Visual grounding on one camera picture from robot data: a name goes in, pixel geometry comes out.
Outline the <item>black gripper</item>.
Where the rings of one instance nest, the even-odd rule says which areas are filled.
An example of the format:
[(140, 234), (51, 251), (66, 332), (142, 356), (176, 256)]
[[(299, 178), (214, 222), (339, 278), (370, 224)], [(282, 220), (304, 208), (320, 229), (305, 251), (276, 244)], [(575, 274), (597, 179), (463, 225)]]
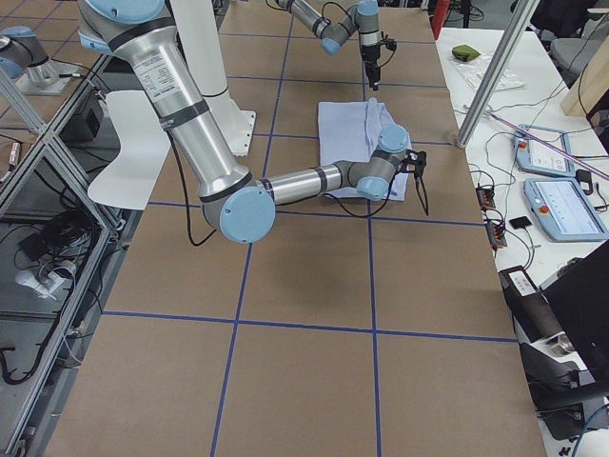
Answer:
[(381, 81), (381, 68), (378, 60), (381, 58), (382, 48), (391, 52), (397, 50), (397, 42), (382, 30), (359, 33), (359, 48), (368, 86), (372, 90), (378, 90)]
[(412, 174), (416, 179), (422, 179), (426, 168), (427, 153), (424, 150), (408, 149), (401, 161), (400, 173)]

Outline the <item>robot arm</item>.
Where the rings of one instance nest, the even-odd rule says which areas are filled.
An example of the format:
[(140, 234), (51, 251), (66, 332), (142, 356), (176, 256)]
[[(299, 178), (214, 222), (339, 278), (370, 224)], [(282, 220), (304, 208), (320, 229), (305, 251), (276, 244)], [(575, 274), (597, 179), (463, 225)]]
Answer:
[(322, 48), (329, 55), (336, 54), (357, 33), (368, 86), (374, 91), (379, 89), (382, 67), (392, 59), (397, 42), (381, 30), (377, 1), (359, 1), (347, 9), (334, 1), (324, 3), (323, 8), (335, 5), (343, 11), (344, 16), (338, 22), (333, 22), (323, 11), (317, 11), (308, 1), (278, 0), (274, 4), (267, 3), (272, 9), (289, 12), (306, 26), (321, 40)]
[(225, 238), (254, 243), (271, 230), (279, 206), (337, 189), (352, 188), (385, 202), (398, 175), (410, 173), (422, 204), (426, 155), (410, 147), (405, 128), (390, 125), (374, 140), (364, 162), (338, 161), (289, 174), (255, 179), (230, 149), (215, 114), (219, 105), (203, 94), (203, 64), (224, 66), (211, 7), (179, 1), (82, 1), (82, 45), (126, 61), (152, 105), (161, 128), (178, 143), (199, 180), (207, 222)]

